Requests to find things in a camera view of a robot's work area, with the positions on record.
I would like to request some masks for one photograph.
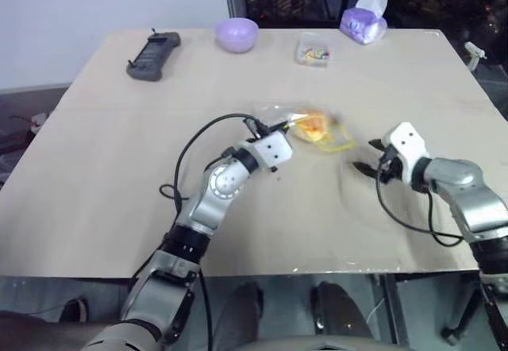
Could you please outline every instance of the purple bowl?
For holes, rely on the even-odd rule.
[[[260,27],[249,19],[233,17],[215,27],[218,43],[230,52],[243,53],[252,49],[256,43]]]

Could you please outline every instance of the purple tissue box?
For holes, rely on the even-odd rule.
[[[387,21],[384,17],[376,17],[372,11],[350,8],[344,11],[339,29],[360,44],[370,44],[383,37]]]

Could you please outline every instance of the floor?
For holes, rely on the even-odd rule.
[[[498,67],[480,66],[474,75],[492,103],[508,120],[506,73]],[[65,89],[52,89],[0,95],[0,134],[27,129],[25,122],[10,116],[18,114],[29,118],[41,111],[49,112],[64,92]],[[22,152],[0,156],[0,181],[8,177],[21,155]],[[215,321],[227,296],[246,280],[248,277],[208,279]],[[255,281],[264,290],[265,297],[260,337],[312,334],[314,324],[310,316],[309,291],[323,280],[340,284],[355,299],[365,317],[378,302],[379,286],[371,276],[327,274],[256,277]],[[421,351],[452,349],[439,338],[439,333],[443,326],[456,322],[452,313],[457,312],[460,306],[455,302],[458,289],[460,281],[457,275],[399,283],[398,291],[412,348]],[[36,316],[51,322],[58,319],[61,305],[77,296],[88,299],[92,321],[113,321],[118,317],[126,294],[126,287],[113,281],[0,277],[0,310],[36,313]],[[177,351],[205,349],[205,314],[199,288],[196,288],[196,294],[187,328],[174,347]],[[369,325],[377,339],[390,340],[384,305],[375,312]],[[454,349],[496,349],[483,309],[475,316],[468,336]]]

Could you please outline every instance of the wooden table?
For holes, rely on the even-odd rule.
[[[236,55],[210,30],[181,29],[158,83],[125,73],[148,30],[107,37],[0,193],[0,273],[131,276],[173,221],[172,201],[157,190],[171,182],[189,138],[220,114],[274,104],[330,109],[359,145],[330,155],[291,138],[293,159],[254,175],[231,206],[205,274],[476,268],[467,245],[445,249],[391,221],[374,181],[351,162],[375,164],[379,154],[366,142],[408,121],[432,156],[475,161],[508,197],[504,119],[439,31],[389,30],[369,46],[337,30],[316,32],[332,43],[326,69],[294,62],[301,30],[261,30],[256,47]],[[240,121],[205,134],[185,162],[183,193],[195,191],[209,160],[246,137]],[[425,196],[400,183],[383,193],[401,218],[426,227]],[[436,200],[436,228],[458,233]]]

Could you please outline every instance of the black remote control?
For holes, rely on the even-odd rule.
[[[180,46],[180,35],[177,32],[157,33],[148,37],[148,42],[141,49],[134,61],[129,60],[127,74],[133,79],[159,81],[162,67],[173,48]]]

